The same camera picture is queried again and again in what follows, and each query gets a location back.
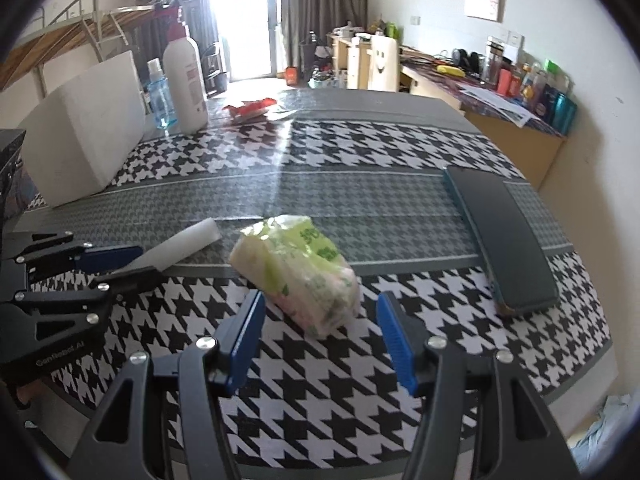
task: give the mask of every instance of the white chair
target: white chair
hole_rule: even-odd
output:
[[[60,85],[20,124],[22,160],[50,206],[103,190],[145,128],[145,109],[130,52]]]
[[[371,37],[369,90],[397,92],[400,85],[398,42],[386,36]]]

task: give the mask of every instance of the white foam tube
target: white foam tube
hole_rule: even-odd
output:
[[[213,218],[207,218],[175,234],[167,241],[149,249],[118,272],[155,267],[160,272],[197,253],[222,236]]]

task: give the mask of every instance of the black smartphone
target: black smartphone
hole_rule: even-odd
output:
[[[502,178],[447,166],[444,180],[484,258],[498,313],[517,316],[557,304],[545,254]]]

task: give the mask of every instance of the water bottle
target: water bottle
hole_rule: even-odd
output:
[[[149,68],[149,79],[151,79],[148,86],[151,109],[154,113],[156,126],[164,130],[176,121],[174,102],[171,99],[169,85],[164,72],[162,72],[160,60],[156,57],[146,65]]]

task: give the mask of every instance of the metal bolt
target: metal bolt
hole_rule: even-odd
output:
[[[200,350],[211,350],[212,348],[215,348],[217,344],[218,342],[216,341],[216,339],[209,335],[201,337],[196,341],[196,346]]]
[[[435,348],[436,350],[442,350],[445,346],[447,346],[447,340],[439,335],[433,335],[427,341],[427,345],[431,348]]]
[[[148,355],[144,352],[133,352],[133,354],[129,356],[129,362],[133,365],[141,365],[147,359]]]
[[[513,354],[508,350],[498,350],[495,353],[495,358],[506,365],[513,363]]]

